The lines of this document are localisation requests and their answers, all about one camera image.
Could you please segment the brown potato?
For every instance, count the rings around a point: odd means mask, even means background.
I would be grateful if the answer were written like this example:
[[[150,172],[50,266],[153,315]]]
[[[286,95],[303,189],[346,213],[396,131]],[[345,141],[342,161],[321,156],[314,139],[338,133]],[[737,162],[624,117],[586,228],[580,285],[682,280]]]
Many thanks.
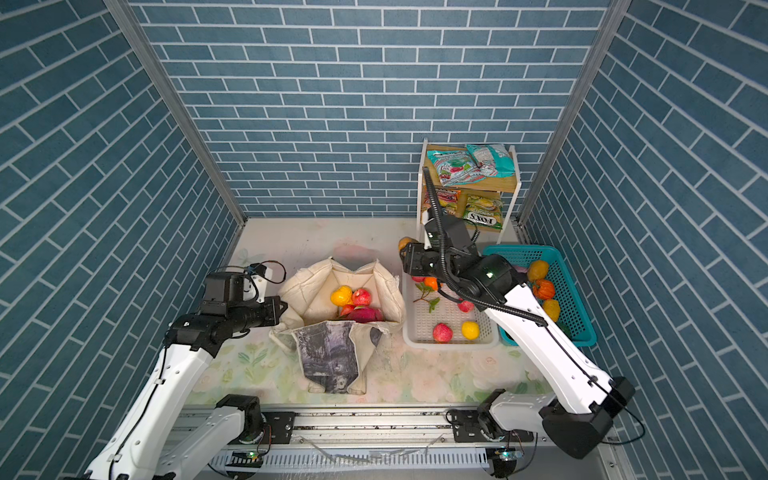
[[[403,237],[399,240],[397,249],[402,251],[411,243],[417,243],[417,240],[411,237]]]

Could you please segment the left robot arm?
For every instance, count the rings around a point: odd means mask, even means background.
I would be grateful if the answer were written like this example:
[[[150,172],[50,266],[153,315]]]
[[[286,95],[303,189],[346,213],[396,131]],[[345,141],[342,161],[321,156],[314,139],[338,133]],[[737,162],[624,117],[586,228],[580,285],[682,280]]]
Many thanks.
[[[255,396],[227,394],[202,425],[162,451],[193,387],[229,340],[278,324],[286,302],[269,296],[276,260],[225,266],[205,278],[199,309],[173,321],[150,378],[84,479],[193,479],[230,442],[259,444],[269,432]]]

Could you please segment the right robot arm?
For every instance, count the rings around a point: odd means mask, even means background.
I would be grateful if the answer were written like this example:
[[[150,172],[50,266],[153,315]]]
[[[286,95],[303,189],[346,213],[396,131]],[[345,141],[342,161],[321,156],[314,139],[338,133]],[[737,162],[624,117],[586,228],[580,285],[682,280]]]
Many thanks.
[[[492,394],[481,413],[499,430],[543,435],[575,459],[604,443],[615,417],[634,396],[634,385],[586,357],[544,311],[526,275],[504,256],[479,254],[465,228],[447,226],[441,217],[430,220],[426,230],[427,243],[400,240],[404,273],[434,277],[483,311],[514,339],[553,390],[536,401],[533,417],[522,414],[522,402],[510,392]]]

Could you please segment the pink dragon fruit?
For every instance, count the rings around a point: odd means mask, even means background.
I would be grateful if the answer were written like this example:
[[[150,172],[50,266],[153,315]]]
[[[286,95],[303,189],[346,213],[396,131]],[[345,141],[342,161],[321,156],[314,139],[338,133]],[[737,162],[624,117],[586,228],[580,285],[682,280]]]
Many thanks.
[[[340,318],[342,320],[351,320],[358,323],[370,323],[385,320],[383,313],[377,308],[352,305],[347,305],[342,308]]]

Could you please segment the beige canvas grocery bag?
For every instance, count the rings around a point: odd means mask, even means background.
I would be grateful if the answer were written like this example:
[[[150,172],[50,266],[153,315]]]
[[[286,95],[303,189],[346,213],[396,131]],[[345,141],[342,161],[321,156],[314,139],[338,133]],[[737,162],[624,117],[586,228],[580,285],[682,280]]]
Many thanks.
[[[369,290],[369,307],[379,309],[385,320],[342,320],[342,308],[330,301],[330,294],[342,285]],[[353,270],[329,258],[300,269],[278,296],[288,308],[269,337],[285,353],[298,355],[308,390],[364,395],[366,367],[380,340],[400,331],[405,320],[400,279],[377,260]]]

